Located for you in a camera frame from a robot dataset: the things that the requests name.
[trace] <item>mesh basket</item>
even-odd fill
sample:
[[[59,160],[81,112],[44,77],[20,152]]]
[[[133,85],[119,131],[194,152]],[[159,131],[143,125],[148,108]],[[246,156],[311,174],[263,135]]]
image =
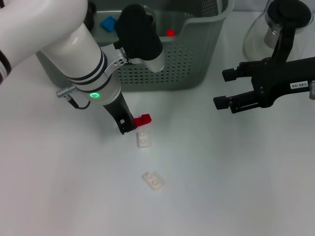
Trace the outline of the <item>mesh basket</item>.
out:
[[[166,52],[165,67],[159,73],[152,73],[144,65],[124,65],[114,72],[124,91],[189,89],[200,84],[207,73],[224,19],[233,8],[233,0],[95,0],[95,3],[98,12],[92,35],[101,47],[117,41],[118,37],[101,28],[100,22],[108,16],[118,19],[121,9],[127,5],[147,5],[157,16],[157,34]],[[174,30],[176,36],[167,37],[167,30]],[[54,84],[70,85],[42,53],[37,56]]]

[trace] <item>white table surface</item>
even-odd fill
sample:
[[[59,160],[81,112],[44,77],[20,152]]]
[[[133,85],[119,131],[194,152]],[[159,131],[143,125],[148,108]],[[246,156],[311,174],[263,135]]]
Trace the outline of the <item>white table surface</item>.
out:
[[[152,145],[121,135],[98,106],[57,99],[35,56],[0,86],[1,236],[314,236],[315,103],[307,93],[233,115],[213,97],[252,90],[225,83],[245,61],[258,13],[224,23],[204,83],[177,92],[125,93],[149,113]],[[315,24],[304,57],[315,56]],[[153,191],[141,178],[157,172]]]

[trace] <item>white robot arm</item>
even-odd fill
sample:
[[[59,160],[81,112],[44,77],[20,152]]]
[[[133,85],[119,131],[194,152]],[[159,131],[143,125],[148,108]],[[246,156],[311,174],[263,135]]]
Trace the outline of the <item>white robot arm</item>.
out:
[[[77,89],[91,102],[104,106],[121,133],[136,128],[120,80],[112,73],[126,63],[143,63],[153,72],[164,68],[162,44],[147,22],[142,25],[145,17],[139,18],[139,26],[130,25],[130,17],[146,16],[140,5],[125,8],[118,21],[120,41],[103,51],[83,24],[87,0],[0,0],[0,7],[0,83],[20,62],[42,51],[73,83],[59,91],[59,97],[69,101],[69,94]],[[143,29],[145,37],[128,32],[132,27]],[[148,45],[153,45],[153,52],[148,52]]]

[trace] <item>silver connector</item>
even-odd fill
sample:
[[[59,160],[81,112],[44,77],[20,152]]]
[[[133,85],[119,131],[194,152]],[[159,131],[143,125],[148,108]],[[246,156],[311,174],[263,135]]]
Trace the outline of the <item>silver connector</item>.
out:
[[[77,90],[77,88],[75,86],[70,86],[70,87],[66,87],[66,88],[63,88],[63,89],[57,91],[56,95],[58,98],[66,97],[67,95],[69,95],[70,93],[72,93],[76,90]]]
[[[315,100],[315,80],[310,83],[310,100]]]

